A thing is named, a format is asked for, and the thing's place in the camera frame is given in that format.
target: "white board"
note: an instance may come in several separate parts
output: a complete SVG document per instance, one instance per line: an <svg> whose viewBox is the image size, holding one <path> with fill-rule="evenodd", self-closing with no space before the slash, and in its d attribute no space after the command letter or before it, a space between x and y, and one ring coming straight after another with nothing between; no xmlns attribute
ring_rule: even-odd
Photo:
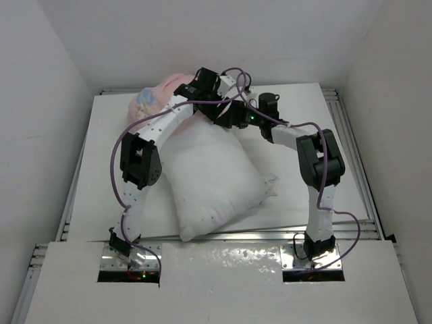
<svg viewBox="0 0 432 324"><path fill-rule="evenodd" d="M281 118L294 123L317 122L323 129L330 128L335 135L323 94L318 84L258 86L257 92L280 95ZM109 157L113 144L127 126L126 111L132 94L113 94L95 97L78 187L72 212L68 240L108 240L108 229L114 226L122 208L118 205L109 179ZM250 156L262 173L271 172L279 181L277 197L271 197L261 206L239 216L218 232L255 230L272 227L304 225L308 220L308 192L299 168L297 154L283 146L270 144L261 138L257 128L240 131L262 147L258 155ZM122 190L120 170L116 167L117 186ZM142 217L142 237L178 235L176 208L171 188L165 177L151 189ZM353 212L359 219L367 219L350 167L337 187L335 208ZM350 217L335 215L334 221L351 221Z"/></svg>
<svg viewBox="0 0 432 324"><path fill-rule="evenodd" d="M102 249L51 243L26 324L416 323L388 241L359 242L342 262L345 281L321 283L283 283L274 243L163 244L160 289L98 283Z"/></svg>

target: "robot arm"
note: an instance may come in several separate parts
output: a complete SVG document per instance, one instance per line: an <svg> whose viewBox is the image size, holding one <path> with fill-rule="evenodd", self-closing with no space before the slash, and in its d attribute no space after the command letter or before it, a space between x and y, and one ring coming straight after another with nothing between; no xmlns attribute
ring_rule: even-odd
<svg viewBox="0 0 432 324"><path fill-rule="evenodd" d="M298 153L300 173L308 186L309 219L305 232L304 251L311 260L335 246L332 228L333 196L340 177L345 172L338 145L331 130L323 130L327 144L327 181L319 204L319 191L323 178L323 146L318 134L291 127L288 123L278 126L274 121L281 121L277 110L279 95L263 93L258 98L256 111L246 107L244 101L231 101L224 104L209 105L208 101L221 101L231 88L236 85L230 76L219 76L207 69L200 69L195 79L189 84L181 85L172 96L165 109L172 113L161 116L137 133L128 133L121 143L120 168L123 171L124 198L130 208L124 224L124 231L131 241L140 237L140 218L144 210L144 202L152 186L161 175L162 167L158 154L163 143L172 132L195 111L201 111L214 124L225 128L237 126L245 128L249 125L258 126L264 139L274 144L284 145ZM250 89L247 99L255 98ZM131 246L126 243L120 228L110 229L110 246L125 257L129 257Z"/></svg>

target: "robotic arm link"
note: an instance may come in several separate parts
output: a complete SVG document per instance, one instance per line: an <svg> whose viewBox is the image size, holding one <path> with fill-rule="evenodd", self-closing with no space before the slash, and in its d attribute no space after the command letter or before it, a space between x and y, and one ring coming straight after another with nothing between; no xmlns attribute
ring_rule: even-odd
<svg viewBox="0 0 432 324"><path fill-rule="evenodd" d="M159 150L173 131L195 112L200 111L214 124L224 128L257 126L265 140L297 151L300 173L309 193L309 219L304 233L304 251L309 260L335 247L332 228L333 196L345 172L342 155L331 130L323 130L325 142L319 133L301 130L279 118L278 94L260 94L256 99L250 85L233 98L226 94L236 81L205 68L199 69L189 84L182 84L164 108L166 112L137 133L127 133L121 141L120 169L124 179L124 199L128 206L122 215L124 224L110 229L110 247L130 258L134 242L140 238L140 218L144 202L162 172ZM246 100L234 100L242 97ZM250 106L258 103L257 109Z"/></svg>

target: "cable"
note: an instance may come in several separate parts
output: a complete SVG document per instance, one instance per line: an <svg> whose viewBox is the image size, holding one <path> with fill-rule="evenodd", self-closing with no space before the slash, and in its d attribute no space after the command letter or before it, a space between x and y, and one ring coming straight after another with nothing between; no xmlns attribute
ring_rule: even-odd
<svg viewBox="0 0 432 324"><path fill-rule="evenodd" d="M124 230L124 219L126 218L126 213L128 212L128 210L127 209L125 209L125 211L123 212L123 215L121 215L121 219L120 219L120 231L121 231L121 234L122 234L122 236L123 236L123 238L124 238L124 241L126 242L126 243L128 243L130 246L133 246L134 248L137 248L137 249L139 249L139 250L142 250L142 251L145 251L145 252L148 252L148 253L150 253L151 255L153 255L154 257L156 257L156 260L157 260L157 262L158 262L158 264L159 264L159 282L158 282L158 286L159 287L161 287L161 274L162 274L162 262L161 262L161 259L159 258L159 256L156 254L156 253L154 253L152 250L150 250L149 248L145 248L145 247L143 247L143 246L141 246L141 245L139 245L139 244L137 244L137 243L133 243L130 239L129 239L129 237L127 237L127 235L126 235L126 231Z"/></svg>
<svg viewBox="0 0 432 324"><path fill-rule="evenodd" d="M249 74L249 80L250 82L252 82L252 77ZM234 99L237 99L238 97L240 97L242 95L242 93L245 91L246 89L246 85L243 86L242 89L238 88L238 94L236 94L235 96L233 96L232 98L228 98L228 99L224 99L224 100L220 100L220 101L201 101L201 100L195 100L195 101L184 101L183 103L178 103L176 105L174 105L173 107L171 107L170 110L166 110L166 111L162 111L160 113L157 113L155 115L140 119L138 121L135 121L134 123L130 124L128 127L125 128L125 130L120 134L119 138L115 141L114 147L113 147L113 151L111 152L111 158L110 158L110 162L109 162L109 175L111 178L111 186L113 188L113 192L114 192L114 196L117 199L118 203L124 208L124 212L123 215L121 215L121 221L120 221L120 230L121 230L121 234L125 240L126 243L128 243L130 246L133 246L137 249L143 250L145 252L149 252L152 255L154 255L157 259L157 262L159 264L159 287L161 287L160 284L160 278L161 278L161 273L162 273L162 263L161 263L161 259L150 249L145 248L139 244L133 243L126 235L126 231L124 230L124 219L126 218L126 213L128 212L128 209L130 208L129 205L126 205L123 200L120 198L120 194L118 192L117 189L117 185L115 184L115 174L114 174L114 162L115 162L115 154L117 153L117 150L119 148L119 145L122 143L122 140L124 138L124 136L135 126L143 123L143 122L147 122L148 120L151 120L153 118L156 117L161 117L166 115L167 113L171 113L175 108L181 107L182 105L189 105L189 104L193 104L193 105L220 105L222 103L230 103L232 102Z"/></svg>
<svg viewBox="0 0 432 324"><path fill-rule="evenodd" d="M283 123L282 121L279 121L279 120L273 119L273 118L271 118L271 117L265 115L264 113L261 113L260 111L258 111L257 109L255 109L255 108L254 108L254 107L253 107L253 106L248 102L247 98L245 98L245 97L243 96L243 93L240 93L240 85L239 85L239 83L240 83L240 78L241 78L241 77L243 77L244 84L246 83L246 77L248 76L248 74L246 74L247 72L243 71L240 67L231 67L230 69L226 70L226 72L227 72L227 71L234 71L234 70L240 72L240 73L238 74L238 76L237 76L237 79L236 79L236 88L237 88L237 90L238 90L238 92L239 92L238 94L240 95L240 97L242 98L242 100L246 103L246 106L247 106L250 110L252 110L253 112L255 112L257 115L260 115L261 117L270 120L271 122L275 123L276 125L285 125L285 126L288 126L288 123ZM322 266L322 267L319 267L318 269L312 269L312 270L306 270L306 271L299 271L299 274L314 273L314 272L317 272L317 271L319 271L319 270L326 269L326 268L330 267L331 265L335 264L336 262L341 261L341 260L342 260L344 257L346 257L346 256L347 256L347 255L348 255L348 254L349 254L349 253L354 249L354 247L357 245L358 241L360 240L360 234L361 234L361 226L360 226L360 223L358 222L357 217L355 217L352 213L347 212L347 211L335 211L334 209L330 209L330 208L328 208L328 207L322 207L322 206L321 206L321 199L323 198L324 188L325 188L325 184L326 184L326 182L327 182L327 168L328 168L328 163L329 163L329 162L328 162L328 154L327 154L327 143L326 143L326 141L325 141L325 137L324 137L324 133L323 133L322 129L318 126L318 124L316 124L316 123L314 123L314 122L312 122L312 121L309 121L309 122L306 122L306 123L302 123L302 124L290 125L290 127L292 127L292 128L301 128L301 127L305 127L305 126L313 126L313 127L315 127L315 128L317 129L318 134L319 134L319 137L320 137L321 142L322 142L322 145L323 145L323 164L324 164L324 171L323 171L323 177L321 178L321 186L320 186L320 189L319 189L319 194L318 194L318 199L317 199L317 208L318 208L319 210L322 210L322 211L333 211L333 212L334 212L335 214L337 214L337 215L348 215L348 216L350 216L351 218L353 218L353 220L356 222L356 225L357 225L357 237L356 237L356 239L354 240L354 242L352 243L352 245L349 247L349 249L347 249L347 251L346 251L344 254L342 254L342 255L340 256L340 258L338 258L338 259L336 259L336 260L334 260L334 261L328 263L327 265L324 265L324 266Z"/></svg>
<svg viewBox="0 0 432 324"><path fill-rule="evenodd" d="M292 237L292 248L294 249L294 255L297 257L297 259L299 260L306 260L308 257L305 256L304 258L300 258L297 254L297 246L296 246L296 236L300 234L300 233L295 233L294 236Z"/></svg>
<svg viewBox="0 0 432 324"><path fill-rule="evenodd" d="M251 76L248 72L245 72L244 70L242 70L242 69L239 68L239 67L231 67L230 69L226 69L225 71L223 71L222 74L224 74L224 73L226 73L226 72L229 72L229 71L234 71L234 70L239 71L240 73L238 74L237 79L236 79L236 88L237 88L238 93L237 93L235 96L233 96L232 98L228 98L228 99L224 99L224 100L220 100L220 101L185 101L185 102L183 102L183 103L178 103L177 105L174 105L173 107L171 107L170 110L162 111L162 112L160 112L160 113L158 113L158 114L155 114L155 115L152 115L152 116L150 116L150 117L146 117L146 118L140 119L140 120L135 121L134 123L130 124L130 125L129 125L129 126L128 126L128 127L127 127L123 132L122 132L122 133L121 133L121 135L119 136L119 138L117 139L117 141L116 141L115 144L114 144L113 151L112 151L112 153L111 153L111 160L110 160L110 177L111 177L111 185L112 185L112 187L113 187L114 195L115 195L117 201L119 202L119 204L124 208L124 213L123 213L123 215L121 216L121 221L120 221L121 234L123 235L125 241L126 241L130 246L133 246L133 247L135 247L135 248L138 248L138 249L141 249L141 250L143 250L143 251L149 252L149 253L153 254L153 255L156 257L156 259L157 259L157 261L158 261L158 263L159 263L159 278L160 278L160 275L161 275L161 272L162 272L162 264L161 264L161 260L159 259L159 257L158 257L158 256L157 256L157 255L156 255L152 250L149 250L149 249L147 249L147 248L145 248L145 247L143 247L143 246L141 246L141 245L139 245L139 244L135 244L135 243L131 242L131 241L129 240L129 238L126 236L126 233L125 233L125 231L124 231L124 219L125 219L125 217L126 217L126 213L127 213L128 209L130 208L130 206L126 205L126 204L122 201L122 199L120 198L119 192L118 192L118 190L117 190L117 186L115 185L115 178L114 178L114 160L115 160L115 154L116 154L116 152L117 152L117 150L118 150L118 146L120 145L120 143L121 143L122 140L123 140L123 137L124 137L124 136L125 136L125 135L126 135L126 134L127 134L127 133L132 129L132 128L134 128L135 126L137 126L137 125L139 125L139 124L141 124L141 123L143 123L143 122L146 122L146 121L148 121L148 120L150 120L150 119L153 119L153 118L156 118L156 117L161 117L161 116L163 116L163 115L165 115L165 114L167 114L167 113L170 113L170 112L171 112L172 110L174 110L175 108L178 108L178 107L180 107L180 106L182 106L182 105L187 105L187 104L193 104L193 105L220 105L220 104L222 104L222 103L230 103L230 102L232 102L234 99L237 99L238 97L240 97L240 98L241 98L241 99L246 103L246 106L247 106L250 110L252 110L253 112L255 112L257 115L260 115L261 117L270 120L271 122L273 122L273 123L276 124L276 125L284 125L284 126L288 126L288 123L286 123L286 122L282 122L282 121L279 121L279 120L273 119L273 118L271 118L271 117L265 115L264 113L261 113L259 110L255 109L255 108L254 108L254 107L253 107L253 106L248 102L247 98L244 96L244 93L245 93L246 88L248 88L248 87L252 84L252 76ZM240 88L240 85L239 85L239 83L240 83L240 78L241 78L241 77L243 77L243 80L244 80L244 83L243 83L242 88ZM325 141L325 137L324 137L323 131L322 131L322 130L320 129L320 127L319 127L316 123L314 123L314 122L311 122L311 121L310 121L310 122L306 122L306 123L303 123L303 124L290 125L290 127L293 127L293 128L301 128L301 127L304 127L304 126L314 126L314 127L317 129L317 131L318 131L318 133L319 133L319 136L320 136L320 138L321 138L321 142L322 142L322 145L323 145L323 163L324 163L324 171L323 171L323 177L322 177L322 180L321 180L321 187L320 187L320 191L319 191L319 195L318 195L318 199L317 199L317 208L320 209L320 210L331 211L332 209L327 208L327 207L321 207L321 205L320 205L320 203L321 203L321 199L322 199L322 197L323 197L323 192L324 192L324 188L325 188L325 183L326 183L326 181L327 181L327 167L328 167L327 143L326 143L326 141ZM353 242L353 244L351 245L351 247L349 247L349 249L347 249L347 251L346 251L344 254L342 254L342 255L340 256L339 259L337 259L337 260L335 260L335 261L332 261L331 263L329 263L329 264L327 264L327 265L324 265L324 266L322 266L322 267L320 267L320 268L318 268L318 269L313 269L313 270L309 270L309 271L301 271L301 274L314 273L314 272L319 271L320 269L325 269L325 268L330 267L330 266L333 265L334 263L336 263L336 262L342 260L342 259L343 259L343 258L344 258L348 253L350 253L350 252L352 251L352 249L357 245L358 241L360 240L361 227L360 227L360 223L358 222L357 218L356 218L353 214L351 214L351 213L349 213L349 212L345 212L345 211L335 211L335 210L333 210L333 212L334 212L335 214L338 214L338 215L349 215L349 216L351 216L351 217L353 218L353 220L354 220L354 221L356 222L356 224L357 224L357 229L358 229L358 233L357 233L357 237L356 237L355 241Z"/></svg>
<svg viewBox="0 0 432 324"><path fill-rule="evenodd" d="M109 162L109 175L111 178L111 186L113 187L113 191L114 191L114 195L115 198L117 199L118 203L124 208L124 209L128 209L129 206L126 205L122 199L120 198L120 194L118 192L117 186L115 184L115 176L114 176L114 161L115 161L115 154L117 153L117 150L119 148L119 145L122 143L122 140L124 138L124 136L135 126L147 122L148 120L151 120L153 118L156 117L161 117L163 115L166 115L167 113L171 113L175 108L181 107L183 105L188 105L188 104L193 104L193 105L220 105L222 103L230 103L232 102L234 99L237 99L238 97L242 96L242 93L245 91L246 86L244 85L242 89L238 88L238 94L236 94L235 96L233 96L232 98L228 98L228 99L224 99L224 100L219 100L219 101L203 101L203 100L193 100L193 101L184 101L183 103L178 103L176 105L174 105L173 107L170 108L170 110L165 110L162 111L160 113L157 113L155 115L140 119L135 121L134 123L130 124L128 127L125 128L125 130L120 134L119 138L115 141L114 147L113 147L113 151L111 152L111 158L110 158L110 162Z"/></svg>

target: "white platform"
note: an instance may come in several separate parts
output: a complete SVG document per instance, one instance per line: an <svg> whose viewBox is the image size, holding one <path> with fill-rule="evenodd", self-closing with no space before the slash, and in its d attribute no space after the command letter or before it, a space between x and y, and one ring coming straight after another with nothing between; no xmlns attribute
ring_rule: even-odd
<svg viewBox="0 0 432 324"><path fill-rule="evenodd" d="M276 243L164 244L160 289L98 283L102 249L51 243L26 324L416 323L388 241L360 242L345 282L321 283L283 283Z"/></svg>
<svg viewBox="0 0 432 324"><path fill-rule="evenodd" d="M293 123L314 121L322 128L332 129L337 135L318 84L258 86L255 89L257 92L274 92L280 95L279 111L285 120ZM132 97L132 94L95 97L68 241L108 240L108 228L114 226L118 220L122 209L111 190L109 156L116 138L127 126L126 111ZM250 158L261 173L273 173L279 178L276 187L278 197L269 198L260 207L242 215L218 232L306 224L308 194L298 170L296 153L266 142L257 128L249 127L237 133L246 151L251 144L260 147L259 152L251 152ZM351 211L359 219L368 219L345 155L344 159L346 174L337 187L335 209ZM116 179L119 189L122 190L118 168ZM351 220L339 215L334 218L334 221ZM178 224L171 188L162 176L148 196L142 218L142 237L177 234Z"/></svg>

